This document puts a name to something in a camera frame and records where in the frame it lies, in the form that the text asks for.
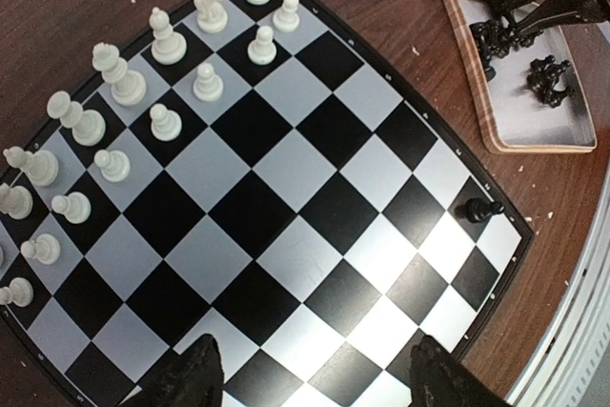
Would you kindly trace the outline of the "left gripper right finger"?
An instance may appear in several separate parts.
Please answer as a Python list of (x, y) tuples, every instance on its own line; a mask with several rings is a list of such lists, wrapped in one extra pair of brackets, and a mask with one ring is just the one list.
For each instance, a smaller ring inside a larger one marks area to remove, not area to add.
[(410, 389), (412, 406), (509, 406), (429, 335), (411, 350)]

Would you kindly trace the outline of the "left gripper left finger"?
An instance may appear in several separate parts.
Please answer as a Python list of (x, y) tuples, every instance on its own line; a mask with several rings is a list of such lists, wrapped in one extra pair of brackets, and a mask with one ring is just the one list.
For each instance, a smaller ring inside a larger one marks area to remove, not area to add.
[(129, 406), (220, 406), (224, 372), (216, 339), (200, 336), (147, 388), (128, 399)]

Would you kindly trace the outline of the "black white chess board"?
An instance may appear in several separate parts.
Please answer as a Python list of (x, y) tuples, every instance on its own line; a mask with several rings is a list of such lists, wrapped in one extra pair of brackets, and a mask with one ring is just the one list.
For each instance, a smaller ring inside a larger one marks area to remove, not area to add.
[[(53, 183), (4, 176), (33, 205), (1, 217), (1, 282), (34, 296), (1, 319), (73, 404), (126, 402), (211, 334), (226, 406), (406, 406), (411, 348), (428, 334), (463, 354), (526, 255), (514, 206), (466, 218), (469, 199), (506, 196), (427, 101), (318, 0), (277, 30), (282, 2), (225, 0), (216, 34), (180, 7), (180, 61), (157, 63), (150, 31), (121, 53), (141, 102), (117, 104), (100, 76), (70, 95), (105, 119), (98, 144), (51, 118), (27, 151), (57, 157)], [(265, 66), (247, 53), (261, 26)], [(204, 62), (224, 83), (214, 102), (193, 93)], [(181, 117), (172, 141), (152, 134), (156, 103)], [(124, 181), (101, 175), (99, 150), (127, 155)], [(73, 192), (91, 202), (82, 224), (51, 209)], [(20, 252), (40, 234), (59, 241), (51, 265)]]

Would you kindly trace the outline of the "black chess pawn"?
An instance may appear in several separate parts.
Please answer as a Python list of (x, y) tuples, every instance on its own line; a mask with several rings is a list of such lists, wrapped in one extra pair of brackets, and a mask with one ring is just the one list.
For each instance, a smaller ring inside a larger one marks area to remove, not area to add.
[(488, 221), (492, 216), (502, 214), (504, 205), (499, 201), (486, 201), (474, 197), (466, 202), (466, 217), (472, 223)]

